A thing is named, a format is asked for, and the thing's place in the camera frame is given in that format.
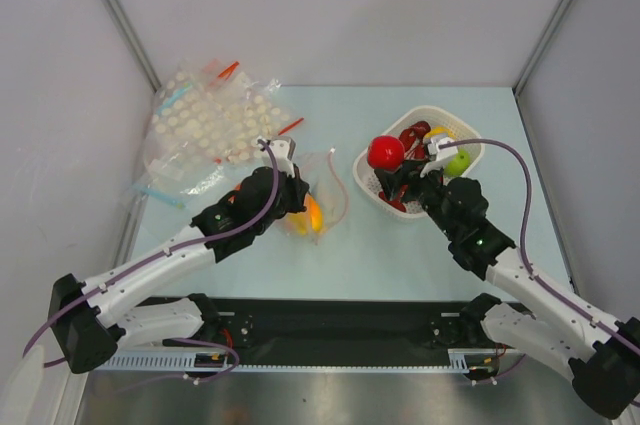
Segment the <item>white wall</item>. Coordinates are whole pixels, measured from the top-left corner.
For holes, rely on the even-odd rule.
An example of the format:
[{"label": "white wall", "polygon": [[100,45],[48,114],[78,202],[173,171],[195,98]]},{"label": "white wall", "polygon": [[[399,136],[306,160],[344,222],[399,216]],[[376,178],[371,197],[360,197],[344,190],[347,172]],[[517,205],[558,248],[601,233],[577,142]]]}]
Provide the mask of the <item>white wall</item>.
[{"label": "white wall", "polygon": [[[100,0],[0,9],[1,387],[47,318],[53,282],[112,258],[151,90]],[[52,337],[48,359],[60,356]],[[66,370],[46,372],[33,423],[45,423]]]},{"label": "white wall", "polygon": [[558,0],[121,0],[161,78],[238,59],[287,84],[512,86]]},{"label": "white wall", "polygon": [[579,288],[640,316],[640,0],[577,0],[529,82],[532,126]]}]

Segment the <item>plastic bag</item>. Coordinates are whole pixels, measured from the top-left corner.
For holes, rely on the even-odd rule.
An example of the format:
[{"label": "plastic bag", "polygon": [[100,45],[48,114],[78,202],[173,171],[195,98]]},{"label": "plastic bag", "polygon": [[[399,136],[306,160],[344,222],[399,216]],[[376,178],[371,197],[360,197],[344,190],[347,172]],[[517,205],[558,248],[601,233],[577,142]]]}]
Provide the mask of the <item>plastic bag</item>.
[{"label": "plastic bag", "polygon": [[[293,114],[274,102],[278,86],[253,80],[238,62],[213,60],[201,70],[182,62],[154,96],[145,173],[131,191],[166,206],[162,222],[186,223],[199,203],[215,203],[262,157],[256,138],[273,138],[281,124],[290,125]],[[162,236],[165,228],[152,233]]]},{"label": "plastic bag", "polygon": [[292,236],[307,237],[314,242],[340,223],[349,210],[349,195],[333,167],[335,149],[328,153],[303,154],[295,162],[300,176],[309,184],[305,197],[306,212],[284,217],[284,229]]}]

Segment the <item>yellow fruit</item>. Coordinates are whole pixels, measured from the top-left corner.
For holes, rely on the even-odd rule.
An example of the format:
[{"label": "yellow fruit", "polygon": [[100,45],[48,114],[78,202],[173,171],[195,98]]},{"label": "yellow fruit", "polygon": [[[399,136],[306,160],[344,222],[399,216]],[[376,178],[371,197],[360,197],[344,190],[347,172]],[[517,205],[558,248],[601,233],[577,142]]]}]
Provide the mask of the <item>yellow fruit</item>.
[{"label": "yellow fruit", "polygon": [[434,135],[440,135],[441,133],[446,133],[447,135],[449,135],[449,137],[453,138],[455,140],[456,136],[453,134],[453,132],[451,130],[449,130],[448,128],[445,127],[434,127],[431,129],[431,131],[429,133],[427,133],[424,138],[431,138]]},{"label": "yellow fruit", "polygon": [[307,207],[307,211],[287,214],[287,222],[291,228],[298,233],[298,235],[304,236],[311,231],[315,233],[322,232],[324,218],[322,216],[320,205],[318,205],[310,194],[307,194],[305,197],[304,205]]}]

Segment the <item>white plastic basket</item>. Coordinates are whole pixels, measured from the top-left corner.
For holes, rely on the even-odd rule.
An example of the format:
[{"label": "white plastic basket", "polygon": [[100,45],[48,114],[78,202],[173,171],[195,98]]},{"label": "white plastic basket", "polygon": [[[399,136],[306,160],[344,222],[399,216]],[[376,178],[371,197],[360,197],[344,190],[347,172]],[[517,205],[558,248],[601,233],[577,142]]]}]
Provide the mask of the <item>white plastic basket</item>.
[{"label": "white plastic basket", "polygon": [[[454,134],[453,138],[458,140],[480,138],[480,134],[477,131],[455,115],[452,115],[441,108],[430,106],[416,107],[413,110],[410,110],[396,123],[391,125],[391,127],[382,132],[381,135],[392,135],[397,137],[405,128],[410,127],[420,120],[426,120],[429,125],[431,125],[431,128],[440,126],[451,130]],[[465,145],[462,148],[469,152],[469,155],[471,156],[471,165],[462,174],[463,177],[466,177],[484,155],[484,145]],[[407,208],[407,212],[405,213],[400,210],[396,210],[391,205],[380,200],[378,193],[382,191],[382,187],[373,173],[373,169],[367,163],[367,149],[363,150],[363,152],[358,155],[358,158],[356,158],[356,161],[353,164],[353,177],[367,197],[393,217],[404,222],[412,222],[415,219],[427,216],[427,213],[422,210],[420,205],[416,202],[406,203],[405,206]]]}]

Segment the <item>red ball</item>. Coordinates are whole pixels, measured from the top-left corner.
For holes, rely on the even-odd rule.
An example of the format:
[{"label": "red ball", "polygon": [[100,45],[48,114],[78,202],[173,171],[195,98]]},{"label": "red ball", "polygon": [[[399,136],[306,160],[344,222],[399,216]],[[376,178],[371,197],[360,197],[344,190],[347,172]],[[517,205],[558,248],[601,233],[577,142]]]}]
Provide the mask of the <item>red ball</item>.
[{"label": "red ball", "polygon": [[383,135],[371,140],[367,163],[371,168],[382,168],[390,172],[404,162],[404,145],[396,137]]}]

